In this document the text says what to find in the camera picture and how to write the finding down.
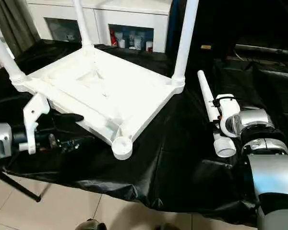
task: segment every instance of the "white cabinet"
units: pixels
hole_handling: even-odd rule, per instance
[[[168,17],[166,15],[108,10],[94,10],[94,12],[101,43],[106,45],[111,44],[111,25],[121,25],[121,30],[124,30],[126,33],[135,31],[135,35],[140,31],[145,32],[151,29],[153,32],[153,51],[165,52],[168,33]]]
[[[33,21],[42,39],[79,42],[80,31],[73,7],[28,4]],[[93,9],[84,9],[90,37],[99,44],[98,31]]]
[[[80,36],[72,0],[26,0],[43,39],[78,41]],[[94,44],[111,45],[110,30],[141,38],[141,47],[153,43],[153,51],[165,52],[172,0],[82,0],[84,16]]]

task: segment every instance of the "tiled floor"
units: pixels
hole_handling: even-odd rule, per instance
[[[181,230],[254,230],[200,215],[158,212],[107,195],[13,178],[37,194],[45,193],[36,203],[0,181],[0,230],[74,230],[89,218],[104,222],[109,230],[154,230],[164,223]]]

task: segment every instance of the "black cable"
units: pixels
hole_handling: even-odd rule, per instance
[[[0,104],[14,101],[14,100],[19,100],[19,99],[25,99],[25,98],[29,98],[29,95],[18,95],[18,96],[6,97],[3,99],[0,99]]]
[[[242,99],[242,98],[239,98],[239,97],[234,97],[234,96],[224,96],[224,97],[220,97],[220,98],[214,99],[214,100],[212,101],[212,103],[213,103],[213,105],[214,105],[215,107],[218,107],[218,108],[219,108],[219,107],[221,106],[220,100],[223,100],[223,99],[234,99],[234,100],[237,100],[237,101],[244,101],[244,102],[247,102],[247,103],[249,103],[249,104],[251,104],[251,105],[253,105],[253,106],[255,106],[255,107],[258,107],[258,108],[261,108],[261,109],[266,109],[266,108],[265,108],[264,106],[262,106],[262,105],[256,104],[256,103],[254,103],[254,102],[247,101],[247,100]]]

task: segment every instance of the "red bottle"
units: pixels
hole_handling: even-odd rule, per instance
[[[113,30],[110,30],[110,38],[111,38],[111,46],[117,46],[117,40]]]

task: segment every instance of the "white cylindrical leg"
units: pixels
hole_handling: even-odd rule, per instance
[[[132,154],[132,141],[128,137],[118,137],[112,143],[112,151],[116,159],[126,160]]]
[[[26,75],[19,69],[15,61],[8,53],[4,44],[0,41],[0,63],[5,67],[12,84],[21,84],[26,80]]]
[[[73,0],[73,4],[74,4],[77,18],[78,18],[78,26],[80,29],[82,46],[92,45],[93,43],[88,34],[88,29],[85,23],[85,18],[84,18],[84,13],[83,13],[81,2],[80,0]]]
[[[184,74],[188,62],[198,2],[199,0],[188,0],[186,5],[175,72],[172,76],[172,85],[177,88],[176,93],[181,93],[185,85]]]

